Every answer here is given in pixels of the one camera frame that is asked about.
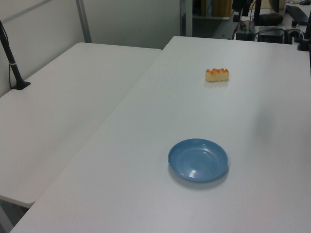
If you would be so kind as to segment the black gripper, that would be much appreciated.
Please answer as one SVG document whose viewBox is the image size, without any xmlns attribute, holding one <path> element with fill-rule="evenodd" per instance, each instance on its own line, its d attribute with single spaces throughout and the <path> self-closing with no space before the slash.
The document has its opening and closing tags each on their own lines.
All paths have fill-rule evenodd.
<svg viewBox="0 0 311 233">
<path fill-rule="evenodd" d="M 233 0 L 232 1 L 232 10 L 235 12 L 243 11 L 243 16 L 247 17 L 249 14 L 249 9 L 253 0 Z M 241 19 L 240 13 L 233 13 L 233 21 L 239 22 Z"/>
</svg>

